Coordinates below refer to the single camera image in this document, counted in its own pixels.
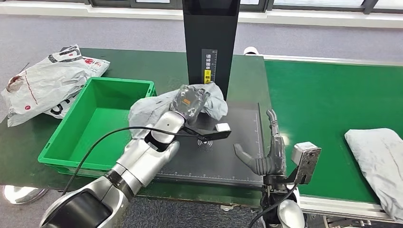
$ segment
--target crumpled fabric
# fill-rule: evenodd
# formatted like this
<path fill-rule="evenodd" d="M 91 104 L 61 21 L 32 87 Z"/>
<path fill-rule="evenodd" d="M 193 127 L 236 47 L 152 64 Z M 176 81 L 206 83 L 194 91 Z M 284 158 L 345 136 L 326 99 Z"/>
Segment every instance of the crumpled fabric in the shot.
<path fill-rule="evenodd" d="M 387 128 L 349 130 L 345 139 L 384 211 L 403 222 L 403 140 Z"/>
<path fill-rule="evenodd" d="M 220 120 L 223 116 L 227 115 L 228 106 L 224 101 L 221 89 L 215 83 L 209 84 L 196 84 L 190 85 L 195 89 L 205 89 L 210 93 L 202 109 L 202 113 L 206 113 L 210 117 Z M 169 105 L 175 96 L 178 94 L 179 89 L 170 91 L 159 96 L 152 96 L 142 98 L 136 101 L 129 112 L 129 125 L 130 126 L 146 126 L 147 124 L 156 124 L 161 115 L 169 110 Z M 132 129 L 132 137 L 134 137 L 139 129 Z"/>

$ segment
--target folded gray cloth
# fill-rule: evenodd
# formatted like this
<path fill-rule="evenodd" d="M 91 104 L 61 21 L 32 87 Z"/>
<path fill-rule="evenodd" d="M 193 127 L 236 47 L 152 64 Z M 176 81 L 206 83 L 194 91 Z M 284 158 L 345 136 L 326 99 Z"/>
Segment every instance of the folded gray cloth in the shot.
<path fill-rule="evenodd" d="M 221 89 L 215 83 L 190 85 L 195 89 L 205 89 L 210 93 L 202 109 L 202 113 L 208 114 L 210 117 L 220 120 L 224 115 L 227 115 L 228 106 L 224 101 Z M 130 107 L 129 125 L 130 126 L 146 126 L 147 124 L 156 124 L 163 113 L 169 110 L 169 105 L 178 94 L 179 89 L 161 94 L 159 96 L 147 97 L 136 101 Z M 132 137 L 139 131 L 131 130 Z"/>
<path fill-rule="evenodd" d="M 403 222 L 403 140 L 387 128 L 349 130 L 345 139 L 382 208 Z"/>

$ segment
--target floor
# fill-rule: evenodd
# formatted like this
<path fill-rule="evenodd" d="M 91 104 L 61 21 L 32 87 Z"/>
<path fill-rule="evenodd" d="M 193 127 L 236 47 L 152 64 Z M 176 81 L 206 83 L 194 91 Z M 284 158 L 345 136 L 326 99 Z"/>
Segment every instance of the floor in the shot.
<path fill-rule="evenodd" d="M 0 15 L 0 88 L 27 63 L 39 62 L 60 48 L 79 44 L 86 48 L 185 51 L 183 22 L 170 20 L 77 18 Z M 234 53 L 255 46 L 262 54 L 403 61 L 403 30 L 238 25 Z M 0 120 L 7 114 L 0 98 Z M 0 227 L 38 227 L 45 209 L 60 193 L 48 192 L 24 206 L 0 197 Z M 122 227 L 245 227 L 250 209 L 224 212 L 217 205 L 136 199 Z"/>

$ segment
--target sticker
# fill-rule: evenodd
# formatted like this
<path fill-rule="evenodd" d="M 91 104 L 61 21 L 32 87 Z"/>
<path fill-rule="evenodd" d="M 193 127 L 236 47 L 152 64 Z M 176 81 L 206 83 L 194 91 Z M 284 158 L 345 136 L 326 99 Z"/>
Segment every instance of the sticker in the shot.
<path fill-rule="evenodd" d="M 204 70 L 204 83 L 210 83 L 211 82 L 211 70 Z"/>
<path fill-rule="evenodd" d="M 216 49 L 202 49 L 201 50 L 201 69 L 203 75 L 203 82 L 205 84 L 214 82 L 215 70 L 217 65 L 217 50 Z"/>

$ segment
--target green bin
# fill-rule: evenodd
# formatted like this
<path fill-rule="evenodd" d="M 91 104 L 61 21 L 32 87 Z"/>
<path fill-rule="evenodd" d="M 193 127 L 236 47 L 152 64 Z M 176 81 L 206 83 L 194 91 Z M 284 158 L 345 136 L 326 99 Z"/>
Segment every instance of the green bin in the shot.
<path fill-rule="evenodd" d="M 128 127 L 130 107 L 155 95 L 154 82 L 91 78 L 38 157 L 59 173 L 73 174 L 89 148 L 104 134 Z M 78 175 L 99 177 L 110 170 L 131 139 L 129 131 L 106 137 L 91 152 Z"/>

